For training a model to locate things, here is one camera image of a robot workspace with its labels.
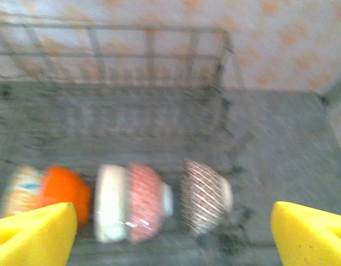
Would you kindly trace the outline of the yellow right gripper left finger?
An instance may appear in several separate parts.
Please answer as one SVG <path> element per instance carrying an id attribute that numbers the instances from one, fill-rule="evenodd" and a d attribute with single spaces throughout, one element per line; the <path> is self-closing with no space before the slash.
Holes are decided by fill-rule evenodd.
<path id="1" fill-rule="evenodd" d="M 72 203 L 0 219 L 0 266 L 66 266 L 77 232 Z"/>

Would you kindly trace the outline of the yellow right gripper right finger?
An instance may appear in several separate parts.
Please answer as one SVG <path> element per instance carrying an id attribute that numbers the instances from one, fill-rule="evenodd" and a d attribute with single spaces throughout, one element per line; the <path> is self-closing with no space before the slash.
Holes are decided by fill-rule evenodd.
<path id="1" fill-rule="evenodd" d="M 271 232 L 283 266 L 341 266 L 341 216 L 278 201 Z"/>

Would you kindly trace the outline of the orange bowl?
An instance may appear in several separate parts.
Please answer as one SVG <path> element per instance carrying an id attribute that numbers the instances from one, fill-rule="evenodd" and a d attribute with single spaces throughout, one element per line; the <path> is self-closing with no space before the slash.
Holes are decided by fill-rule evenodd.
<path id="1" fill-rule="evenodd" d="M 56 203 L 72 203 L 76 210 L 77 225 L 84 226 L 89 219 L 91 187 L 81 176 L 65 167 L 50 165 L 43 174 L 42 186 L 36 199 L 36 208 Z"/>

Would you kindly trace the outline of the brown patterned bowl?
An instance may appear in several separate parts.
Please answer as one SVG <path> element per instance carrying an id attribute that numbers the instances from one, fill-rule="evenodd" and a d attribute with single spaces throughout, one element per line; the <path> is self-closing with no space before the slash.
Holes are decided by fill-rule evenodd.
<path id="1" fill-rule="evenodd" d="M 194 236 L 212 231 L 233 210 L 230 182 L 204 163 L 185 160 L 180 189 L 183 221 Z"/>

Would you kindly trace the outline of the red floral pattern bowl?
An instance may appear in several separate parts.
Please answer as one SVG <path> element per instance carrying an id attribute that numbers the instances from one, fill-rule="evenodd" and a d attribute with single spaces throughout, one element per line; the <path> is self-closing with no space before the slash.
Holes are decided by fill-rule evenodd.
<path id="1" fill-rule="evenodd" d="M 173 215 L 173 191 L 146 165 L 132 163 L 129 171 L 128 240 L 140 243 L 157 235 L 164 220 Z"/>

